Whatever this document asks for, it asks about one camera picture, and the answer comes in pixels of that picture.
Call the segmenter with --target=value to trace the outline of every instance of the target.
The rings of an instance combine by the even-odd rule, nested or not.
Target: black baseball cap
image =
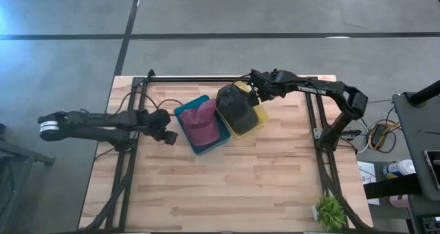
[[[217,92],[217,109],[236,134],[245,134],[259,123],[249,97],[250,93],[236,85],[226,85]]]

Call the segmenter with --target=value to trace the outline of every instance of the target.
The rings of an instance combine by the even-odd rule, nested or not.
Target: blue plastic bin
[[[181,107],[178,107],[177,109],[174,109],[174,114],[176,115],[177,120],[179,121],[181,128],[184,130],[186,138],[188,138],[188,135],[186,134],[186,131],[184,129],[184,124],[180,120],[180,114],[185,109],[193,109],[193,108],[199,107],[202,103],[206,102],[207,100],[209,100],[209,96],[207,96],[207,95],[200,96],[199,98],[194,99],[194,100],[190,101],[189,103],[186,103]],[[196,146],[193,143],[191,143],[191,141],[189,141],[189,139],[188,139],[188,141],[192,147],[192,150],[198,156],[203,155],[207,151],[210,151],[210,150],[214,149],[215,147],[218,147],[218,146],[226,143],[231,137],[231,133],[229,132],[228,128],[226,127],[225,123],[223,122],[223,120],[221,119],[221,117],[220,117],[219,113],[217,113],[217,111],[214,113],[214,116],[215,116],[215,120],[217,121],[217,126],[219,127],[219,132],[220,132],[220,138],[217,141],[214,141],[214,142],[210,143],[209,145],[199,147],[199,146]]]

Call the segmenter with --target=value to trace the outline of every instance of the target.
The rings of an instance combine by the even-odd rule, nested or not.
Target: white paper
[[[374,164],[370,162],[357,162],[357,165],[359,167],[360,176],[362,178],[362,184],[376,182],[376,173],[374,171]],[[367,202],[369,204],[378,205],[379,199],[370,199],[367,200]]]

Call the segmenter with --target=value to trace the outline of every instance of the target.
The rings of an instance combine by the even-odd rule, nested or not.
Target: green plant
[[[325,231],[339,231],[345,225],[345,214],[338,200],[326,193],[315,205],[318,213],[317,223]]]

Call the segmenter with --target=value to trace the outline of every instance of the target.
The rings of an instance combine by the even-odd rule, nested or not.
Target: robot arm
[[[163,140],[173,145],[177,134],[167,131],[170,122],[166,110],[159,109],[149,114],[144,110],[122,111],[119,114],[95,114],[82,111],[63,112],[38,118],[40,137],[46,141],[58,141],[65,138],[84,138],[107,141],[116,151],[129,151],[132,147],[130,131],[141,131],[156,141]]]
[[[274,70],[259,72],[252,70],[247,84],[252,87],[249,104],[255,106],[276,96],[285,97],[287,93],[300,91],[328,96],[336,102],[341,114],[332,125],[323,127],[318,146],[323,151],[335,151],[342,131],[352,120],[363,117],[368,97],[355,87],[342,82],[322,81],[312,78],[301,78],[292,72]]]

